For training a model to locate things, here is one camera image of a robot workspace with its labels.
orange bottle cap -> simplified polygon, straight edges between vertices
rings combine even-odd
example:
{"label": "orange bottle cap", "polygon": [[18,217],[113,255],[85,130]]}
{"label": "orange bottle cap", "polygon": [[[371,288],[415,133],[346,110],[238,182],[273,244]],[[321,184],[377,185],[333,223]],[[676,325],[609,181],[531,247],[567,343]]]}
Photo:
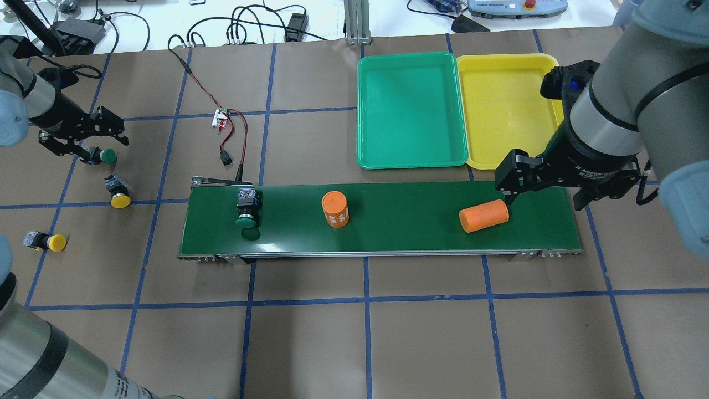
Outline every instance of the orange bottle cap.
{"label": "orange bottle cap", "polygon": [[328,214],[339,214],[347,208],[347,198],[339,191],[330,191],[323,196],[323,211]]}
{"label": "orange bottle cap", "polygon": [[459,212],[460,224],[467,233],[505,223],[510,220],[507,205],[501,199],[463,209]]}

white floor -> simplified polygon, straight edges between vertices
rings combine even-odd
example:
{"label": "white floor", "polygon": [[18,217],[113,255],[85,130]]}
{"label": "white floor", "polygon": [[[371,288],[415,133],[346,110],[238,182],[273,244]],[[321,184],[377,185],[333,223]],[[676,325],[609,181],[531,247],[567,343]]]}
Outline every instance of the white floor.
{"label": "white floor", "polygon": [[[514,31],[524,29],[547,28],[578,28],[586,26],[609,26],[618,10],[618,0],[568,0],[569,8],[561,15],[551,18],[474,18],[475,21],[487,26],[492,31]],[[128,3],[124,0],[100,0],[99,8],[104,12],[127,11],[137,13],[150,23],[151,37],[148,50],[167,48],[167,39],[174,33],[183,35],[195,22],[210,16],[229,17],[236,6],[260,4],[257,0],[206,0],[205,4],[191,6],[189,0],[138,0]],[[343,0],[266,0],[266,5],[273,9],[288,6],[293,3],[302,4],[308,9],[308,31],[327,39],[343,37],[342,27],[345,20]],[[422,15],[406,9],[406,0],[371,0],[369,17],[372,36],[407,36],[432,35],[449,33],[451,20],[439,16]],[[45,15],[52,21],[55,7],[48,0],[39,1]],[[82,12],[77,16],[90,19],[96,10],[94,0],[79,0]],[[423,11],[435,11],[423,0],[412,0],[411,7]],[[278,19],[267,11],[256,9],[259,19],[264,23],[279,24]],[[298,8],[282,11],[281,17],[288,23],[292,12]],[[60,14],[60,20],[66,19]],[[147,31],[145,24],[133,16],[116,16],[113,21],[118,27],[120,41],[116,47],[117,53],[139,51],[145,44]],[[225,30],[229,21],[208,21],[196,29],[205,39],[208,46],[226,44]],[[249,41],[261,38],[255,26],[249,26]],[[108,33],[97,45],[95,53],[108,53],[115,43],[116,34],[107,24]],[[19,22],[7,23],[0,21],[0,34],[25,35]],[[264,38],[268,43],[283,41],[282,30],[264,28]]]}

black connector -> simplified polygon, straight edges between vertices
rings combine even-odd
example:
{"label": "black connector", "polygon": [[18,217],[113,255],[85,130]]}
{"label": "black connector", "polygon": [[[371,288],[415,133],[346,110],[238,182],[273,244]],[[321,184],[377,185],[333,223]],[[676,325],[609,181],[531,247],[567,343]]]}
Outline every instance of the black connector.
{"label": "black connector", "polygon": [[[308,15],[304,13],[293,13],[291,20],[288,22],[288,27],[304,31],[308,27]],[[286,42],[301,42],[303,41],[303,32],[286,31]]]}
{"label": "black connector", "polygon": [[224,164],[224,166],[229,166],[229,165],[232,164],[232,162],[234,162],[234,161],[231,159],[231,155],[229,155],[229,153],[226,152],[226,150],[219,150],[219,158],[221,158],[222,163]]}
{"label": "black connector", "polygon": [[458,18],[455,19],[455,21],[453,21],[453,24],[451,25],[450,29],[455,33],[490,31],[485,26],[480,25],[479,23],[471,20],[470,18],[462,14],[459,15]]}

robotic arm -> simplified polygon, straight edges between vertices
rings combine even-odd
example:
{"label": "robotic arm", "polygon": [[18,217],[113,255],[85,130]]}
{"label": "robotic arm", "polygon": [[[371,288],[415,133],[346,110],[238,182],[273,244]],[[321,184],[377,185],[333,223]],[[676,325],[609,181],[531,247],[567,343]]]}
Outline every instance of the robotic arm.
{"label": "robotic arm", "polygon": [[642,171],[643,144],[659,196],[685,246],[709,259],[709,1],[646,0],[606,61],[555,68],[541,94],[564,122],[544,152],[512,150],[495,171],[506,202],[549,186],[579,187],[576,210],[621,198]]}
{"label": "robotic arm", "polygon": [[85,113],[61,93],[61,80],[56,77],[50,83],[0,50],[0,146],[22,141],[31,122],[42,129],[39,143],[54,154],[76,155],[88,164],[108,162],[108,154],[100,148],[82,148],[77,142],[91,136],[112,136],[127,146],[123,120],[102,106],[93,114]]}

plastic tray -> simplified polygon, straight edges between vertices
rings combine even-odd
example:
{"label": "plastic tray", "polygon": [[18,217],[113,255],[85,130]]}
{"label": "plastic tray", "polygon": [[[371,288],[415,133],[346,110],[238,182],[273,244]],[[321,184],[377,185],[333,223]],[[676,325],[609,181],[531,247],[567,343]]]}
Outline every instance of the plastic tray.
{"label": "plastic tray", "polygon": [[468,165],[495,169],[513,148],[541,154],[564,120],[562,102],[539,94],[544,75],[558,65],[547,54],[458,57]]}
{"label": "plastic tray", "polygon": [[468,148],[452,54],[362,58],[358,95],[357,162],[364,169],[465,163]]}

